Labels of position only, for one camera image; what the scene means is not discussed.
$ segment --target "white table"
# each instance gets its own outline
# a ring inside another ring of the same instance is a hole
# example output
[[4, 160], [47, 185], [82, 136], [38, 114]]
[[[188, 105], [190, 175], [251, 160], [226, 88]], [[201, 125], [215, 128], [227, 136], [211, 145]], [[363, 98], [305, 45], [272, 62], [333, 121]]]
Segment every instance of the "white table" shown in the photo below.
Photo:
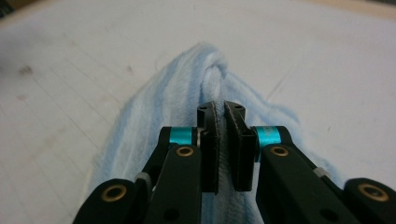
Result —
[[71, 223], [123, 103], [200, 41], [346, 178], [396, 189], [396, 9], [325, 2], [47, 1], [0, 21], [0, 222]]

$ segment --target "table surface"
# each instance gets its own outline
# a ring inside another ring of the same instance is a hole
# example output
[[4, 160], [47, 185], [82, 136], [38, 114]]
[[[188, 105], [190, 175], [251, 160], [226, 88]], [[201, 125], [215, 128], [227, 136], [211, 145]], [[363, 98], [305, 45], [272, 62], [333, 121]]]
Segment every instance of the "table surface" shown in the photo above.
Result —
[[125, 101], [201, 41], [346, 178], [396, 189], [396, 9], [323, 2], [44, 1], [2, 20], [0, 222], [71, 223]]

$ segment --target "towel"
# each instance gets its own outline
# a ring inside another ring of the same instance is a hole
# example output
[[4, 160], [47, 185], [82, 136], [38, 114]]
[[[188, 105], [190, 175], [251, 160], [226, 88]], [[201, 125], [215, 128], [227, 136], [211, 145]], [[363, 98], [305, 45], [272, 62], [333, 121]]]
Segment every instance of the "towel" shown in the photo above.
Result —
[[[304, 132], [295, 114], [284, 105], [263, 100], [243, 79], [227, 70], [218, 49], [200, 43], [166, 65], [126, 103], [106, 146], [94, 158], [87, 192], [112, 178], [134, 181], [156, 147], [161, 127], [196, 126], [196, 107], [210, 101], [216, 102], [221, 130], [226, 129], [224, 101], [243, 105], [249, 126], [286, 126], [295, 145], [341, 184], [334, 167], [304, 148]], [[227, 135], [220, 132], [219, 194], [203, 193], [202, 223], [263, 223], [255, 201], [260, 165], [255, 164], [253, 190], [235, 192], [226, 147]]]

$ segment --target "cloth fold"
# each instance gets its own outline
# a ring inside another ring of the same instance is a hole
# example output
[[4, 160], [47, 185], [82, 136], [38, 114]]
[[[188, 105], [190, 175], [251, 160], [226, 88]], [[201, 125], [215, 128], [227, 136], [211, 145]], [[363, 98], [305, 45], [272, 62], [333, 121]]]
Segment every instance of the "cloth fold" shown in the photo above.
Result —
[[[262, 223], [255, 202], [260, 165], [255, 165], [253, 191], [233, 190], [227, 160], [224, 100], [239, 103], [247, 109], [247, 125], [286, 126], [294, 143], [304, 149], [303, 132], [294, 113], [285, 106], [265, 102], [241, 78], [227, 70], [221, 52], [207, 43], [200, 43], [165, 66], [125, 105], [107, 145], [93, 161], [87, 192], [112, 178], [133, 181], [156, 147], [162, 126], [196, 126], [196, 107], [215, 101], [222, 129], [219, 194], [203, 194], [202, 223]], [[315, 158], [315, 154], [305, 152]], [[326, 161], [318, 161], [334, 175], [335, 170]]]

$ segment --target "teal band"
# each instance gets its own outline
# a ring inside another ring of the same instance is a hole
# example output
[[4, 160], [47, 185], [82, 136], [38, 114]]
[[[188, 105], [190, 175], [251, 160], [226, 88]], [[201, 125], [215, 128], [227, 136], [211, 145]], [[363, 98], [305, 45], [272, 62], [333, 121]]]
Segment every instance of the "teal band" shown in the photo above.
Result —
[[257, 162], [262, 160], [262, 149], [269, 144], [279, 144], [281, 143], [279, 130], [275, 126], [259, 126], [255, 127], [257, 131], [257, 135], [259, 137], [260, 143], [260, 155], [257, 159]]
[[172, 127], [169, 143], [192, 145], [192, 127]]

